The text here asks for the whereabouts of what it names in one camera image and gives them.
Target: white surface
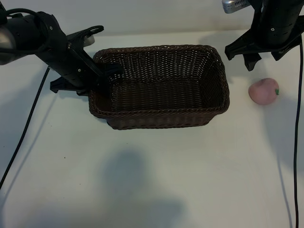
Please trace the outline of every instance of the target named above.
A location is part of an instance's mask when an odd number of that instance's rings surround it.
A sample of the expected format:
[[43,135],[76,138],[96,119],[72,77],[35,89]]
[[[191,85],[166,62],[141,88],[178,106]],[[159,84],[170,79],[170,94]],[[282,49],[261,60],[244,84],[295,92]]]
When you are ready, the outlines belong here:
[[[25,141],[0,191],[1,228],[289,228],[295,225],[293,143],[299,48],[275,62],[263,54],[247,72],[225,45],[242,31],[98,37],[88,53],[109,47],[206,44],[222,56],[230,108],[208,125],[112,130],[88,102],[49,91],[49,74]],[[46,66],[25,57],[1,66],[0,176],[20,138]],[[252,82],[272,77],[280,96],[260,107]],[[303,114],[298,192],[304,212]]]
[[1,0],[6,9],[54,14],[71,34],[103,25],[105,34],[248,29],[254,10],[225,14],[221,0]]

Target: black cable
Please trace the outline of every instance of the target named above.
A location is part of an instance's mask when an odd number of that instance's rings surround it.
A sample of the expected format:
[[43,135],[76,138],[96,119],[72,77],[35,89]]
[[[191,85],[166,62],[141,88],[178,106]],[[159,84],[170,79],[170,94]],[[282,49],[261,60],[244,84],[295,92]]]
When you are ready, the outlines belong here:
[[0,48],[0,53],[10,53],[10,54],[20,54],[20,55],[34,55],[37,54],[41,51],[44,51],[48,46],[49,43],[51,41],[51,37],[50,37],[50,29],[48,27],[48,25],[45,23],[45,21],[43,20],[43,18],[36,12],[29,10],[29,9],[22,9],[22,8],[18,8],[18,9],[11,9],[11,10],[7,10],[6,11],[6,15],[11,16],[11,14],[14,13],[27,13],[30,15],[33,15],[34,17],[38,18],[42,24],[44,24],[44,26],[46,27],[46,31],[47,31],[47,40],[44,44],[42,44],[38,49],[36,50],[14,50],[14,49],[7,49],[7,48]]
[[45,82],[45,80],[46,80],[46,78],[47,78],[47,76],[48,76],[48,72],[49,72],[49,67],[47,68],[46,72],[44,73],[44,76],[43,76],[42,81],[41,81],[41,83],[40,83],[38,92],[37,92],[37,94],[36,94],[36,97],[35,97],[34,103],[33,103],[33,105],[32,105],[32,108],[31,108],[31,110],[30,110],[30,112],[29,112],[28,120],[27,120],[27,122],[26,122],[26,124],[25,124],[25,127],[24,127],[23,133],[22,133],[22,135],[21,135],[21,138],[20,138],[20,140],[19,140],[19,143],[18,143],[18,145],[17,145],[17,147],[16,147],[16,149],[15,149],[15,152],[14,152],[14,154],[13,154],[13,156],[12,156],[10,162],[9,162],[9,165],[7,166],[7,168],[6,168],[6,170],[5,170],[4,174],[3,174],[3,177],[2,177],[1,182],[0,182],[0,189],[2,188],[2,185],[3,185],[3,183],[4,183],[4,180],[5,180],[6,176],[8,175],[8,172],[9,172],[9,170],[10,170],[10,167],[11,167],[12,163],[14,162],[14,160],[15,160],[15,158],[16,158],[16,155],[17,155],[17,153],[18,153],[18,151],[19,151],[19,149],[20,149],[20,146],[21,146],[21,144],[22,144],[22,142],[23,142],[24,136],[25,136],[25,134],[26,134],[26,132],[27,132],[27,130],[28,130],[29,122],[30,122],[30,120],[31,120],[31,118],[32,118],[32,115],[33,115],[33,113],[34,113],[34,110],[35,110],[35,107],[36,107],[38,98],[39,98],[39,96],[40,96],[40,92],[41,92],[42,87],[43,87],[43,85],[44,85],[44,82]]
[[296,110],[295,119],[295,133],[294,133],[294,205],[295,205],[295,228],[299,228],[299,208],[298,208],[298,193],[297,193],[297,177],[296,177],[296,156],[298,149],[298,125],[300,118],[301,94],[302,94],[302,78],[303,78],[303,43],[300,44],[300,77],[299,77],[299,92],[298,92],[298,106]]

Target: brown wicker basket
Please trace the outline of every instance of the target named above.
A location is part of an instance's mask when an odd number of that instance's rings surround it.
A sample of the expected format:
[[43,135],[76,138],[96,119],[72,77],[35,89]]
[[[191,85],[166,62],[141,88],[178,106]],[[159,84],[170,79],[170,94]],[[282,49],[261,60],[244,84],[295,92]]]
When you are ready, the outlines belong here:
[[109,78],[111,97],[89,95],[90,112],[114,129],[202,126],[229,106],[225,67],[203,45],[110,48],[97,63],[120,63]]

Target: white wall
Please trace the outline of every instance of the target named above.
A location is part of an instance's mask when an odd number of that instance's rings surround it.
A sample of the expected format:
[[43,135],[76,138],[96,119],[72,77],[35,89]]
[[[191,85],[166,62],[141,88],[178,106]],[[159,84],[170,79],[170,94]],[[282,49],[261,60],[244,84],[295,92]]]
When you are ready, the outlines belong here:
[[103,25],[104,34],[247,29],[253,9],[225,14],[221,0],[1,0],[6,9],[53,14],[70,34]]

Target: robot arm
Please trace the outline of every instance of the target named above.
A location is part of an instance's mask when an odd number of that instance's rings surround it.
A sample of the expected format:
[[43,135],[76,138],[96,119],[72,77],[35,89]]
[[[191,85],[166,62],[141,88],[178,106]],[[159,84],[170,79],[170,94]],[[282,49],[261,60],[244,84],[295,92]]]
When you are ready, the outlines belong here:
[[94,42],[93,35],[103,31],[95,26],[66,36],[53,15],[27,9],[0,10],[0,64],[27,54],[35,54],[61,77],[50,89],[76,91],[87,95],[98,90],[109,96],[107,74],[120,71],[118,64],[99,64],[83,50]]
[[261,60],[259,53],[271,52],[275,60],[302,42],[304,17],[299,16],[304,0],[248,0],[255,9],[249,31],[226,46],[229,60],[243,55],[249,71]]

